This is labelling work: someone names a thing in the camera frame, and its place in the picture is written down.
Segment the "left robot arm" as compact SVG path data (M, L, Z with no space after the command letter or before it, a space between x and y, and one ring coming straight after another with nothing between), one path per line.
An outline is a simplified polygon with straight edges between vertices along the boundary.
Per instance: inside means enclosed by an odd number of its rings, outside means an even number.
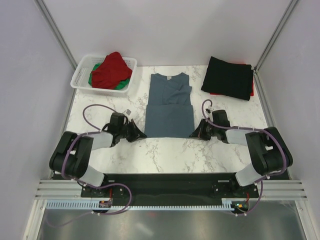
M104 173L90 166L92 151L114 147L122 139L133 143L145 138L147 135L133 119L126 114L114 112L109 122L95 132L64 132L49 160L49 168L60 173L64 179L92 186L95 194L104 197L109 193L110 185L104 181Z

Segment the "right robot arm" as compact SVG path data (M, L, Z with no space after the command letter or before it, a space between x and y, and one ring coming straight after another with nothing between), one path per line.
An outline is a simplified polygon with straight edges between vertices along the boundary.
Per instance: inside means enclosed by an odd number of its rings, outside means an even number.
M231 178L229 191L233 196L242 196L247 186L280 175L292 166L291 152L276 127L231 127L225 110L205 111L208 117L200 121L190 138L209 141L216 137L225 144L246 146L249 151L251 163Z

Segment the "white plastic basket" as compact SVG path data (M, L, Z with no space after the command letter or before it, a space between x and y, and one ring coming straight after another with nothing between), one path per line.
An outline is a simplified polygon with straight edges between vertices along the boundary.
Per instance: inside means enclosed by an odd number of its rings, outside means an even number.
M94 94L126 95L133 84L137 60L119 52L107 56L86 55L79 62L70 82L74 89Z

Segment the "blue-grey t shirt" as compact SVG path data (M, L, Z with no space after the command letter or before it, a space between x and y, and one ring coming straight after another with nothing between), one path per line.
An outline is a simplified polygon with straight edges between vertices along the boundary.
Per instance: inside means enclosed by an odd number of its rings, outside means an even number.
M150 75L144 133L149 138L188 138L195 130L189 75Z

